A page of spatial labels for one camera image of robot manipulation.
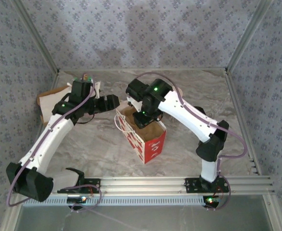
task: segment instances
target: marble floor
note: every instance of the marble floor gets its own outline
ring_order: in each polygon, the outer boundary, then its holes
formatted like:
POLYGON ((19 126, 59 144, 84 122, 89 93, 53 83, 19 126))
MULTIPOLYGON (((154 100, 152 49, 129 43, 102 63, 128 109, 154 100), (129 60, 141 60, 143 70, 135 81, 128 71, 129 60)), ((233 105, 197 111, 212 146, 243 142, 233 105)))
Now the marble floor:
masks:
MULTIPOLYGON (((126 99, 127 84, 143 71, 87 71, 101 81, 101 95, 115 94, 121 101, 126 99)), ((183 98, 193 106, 201 106, 206 114, 217 121, 226 120, 230 129, 240 133, 236 112, 222 71, 176 70, 162 71, 174 79, 183 91, 183 98)), ((67 74, 80 77, 83 72, 67 74)), ((58 87, 72 83, 70 75, 61 75, 58 87)), ((146 76, 142 81, 150 83, 156 76, 146 76)), ((197 137, 180 122, 165 115, 163 122, 167 136, 163 152, 154 160, 143 164, 124 135, 114 125, 115 110, 97 114, 89 124, 77 124, 64 138, 54 154, 48 173, 74 167, 87 177, 102 176, 199 176, 201 159, 195 154, 197 137)), ((242 145, 228 136, 223 150, 227 155, 242 153, 242 145)), ((223 175, 249 175, 249 157, 222 161, 223 175)))

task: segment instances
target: blue floral wallpaper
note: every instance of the blue floral wallpaper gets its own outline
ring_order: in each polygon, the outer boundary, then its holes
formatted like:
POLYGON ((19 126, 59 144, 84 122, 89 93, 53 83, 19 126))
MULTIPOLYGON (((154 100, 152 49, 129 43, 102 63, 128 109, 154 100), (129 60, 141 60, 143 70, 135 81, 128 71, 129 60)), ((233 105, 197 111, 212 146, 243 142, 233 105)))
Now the blue floral wallpaper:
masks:
POLYGON ((38 130, 38 93, 54 74, 8 0, 0 0, 0 223, 9 183, 5 169, 33 144, 38 130))
POLYGON ((259 0, 23 0, 58 68, 225 67, 259 0))
POLYGON ((274 1, 232 73, 264 174, 282 206, 282 0, 274 1))

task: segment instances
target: enclosure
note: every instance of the enclosure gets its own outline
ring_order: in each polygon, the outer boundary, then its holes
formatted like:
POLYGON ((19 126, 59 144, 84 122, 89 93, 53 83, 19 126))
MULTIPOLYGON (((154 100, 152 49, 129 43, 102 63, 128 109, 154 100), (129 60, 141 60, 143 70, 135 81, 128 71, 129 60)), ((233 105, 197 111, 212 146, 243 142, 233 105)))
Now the enclosure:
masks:
MULTIPOLYGON (((242 146, 228 136, 223 152, 238 155, 242 146)), ((0 0, 0 230, 31 225, 31 230, 71 230, 93 223, 98 230, 226 230, 221 221, 229 221, 229 230, 282 230, 282 0, 0 0), (233 192, 225 210, 207 215, 187 201, 201 194, 178 195, 185 191, 184 179, 201 171, 199 141, 189 129, 165 115, 163 152, 144 165, 115 127, 115 111, 76 125, 52 157, 48 174, 74 167, 101 178, 104 198, 119 204, 105 202, 109 207, 96 212, 129 226, 110 219, 100 226, 97 214, 91 219, 98 223, 67 215, 60 202, 65 196, 57 194, 40 205, 6 208, 5 169, 18 163, 44 129, 38 94, 86 72, 101 81, 102 94, 124 101, 127 84, 150 70, 172 78, 186 101, 217 121, 225 119, 244 137, 248 154, 221 165, 233 192), (118 201, 136 196, 176 196, 184 202, 140 207, 118 201), (254 214, 247 213, 245 202, 255 207, 254 214), (136 221, 142 211, 147 215, 136 221), (58 215, 52 220, 50 213, 58 215), (240 224, 239 214, 246 223, 240 224), (199 222, 204 216, 212 222, 199 222), (171 218, 172 224, 157 222, 171 218)))

